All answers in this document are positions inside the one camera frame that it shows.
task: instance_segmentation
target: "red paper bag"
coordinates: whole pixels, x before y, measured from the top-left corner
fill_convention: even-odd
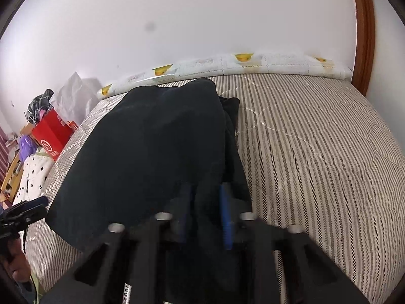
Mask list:
[[[57,115],[55,110],[51,110],[32,130],[32,134],[56,161],[72,136],[73,130]]]

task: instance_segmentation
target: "striped mattress cover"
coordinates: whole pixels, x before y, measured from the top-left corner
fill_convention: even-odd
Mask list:
[[[219,95],[240,99],[236,143],[256,212],[269,224],[303,225],[370,303],[383,303],[405,272],[405,160],[384,121],[342,80],[211,79]],[[90,132],[124,95],[100,101],[74,133],[45,183],[50,202]],[[45,290],[80,255],[44,220],[29,227],[26,251]]]

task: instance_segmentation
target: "black cable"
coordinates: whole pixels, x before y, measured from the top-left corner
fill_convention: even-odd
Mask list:
[[[32,284],[34,285],[34,289],[35,289],[35,304],[38,304],[38,293],[36,291],[35,282],[34,282],[34,279],[32,278],[32,275],[30,276],[30,278],[32,280]]]

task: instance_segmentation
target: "metal bolt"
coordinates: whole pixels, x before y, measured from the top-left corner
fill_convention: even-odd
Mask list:
[[[114,233],[121,233],[125,230],[125,226],[118,223],[112,223],[108,226],[108,230]]]
[[[293,224],[288,227],[290,233],[304,233],[304,228],[301,225]]]
[[[171,220],[172,214],[168,212],[159,212],[155,215],[156,220]]]
[[[242,220],[255,220],[257,215],[254,212],[243,212],[240,215],[240,219]]]

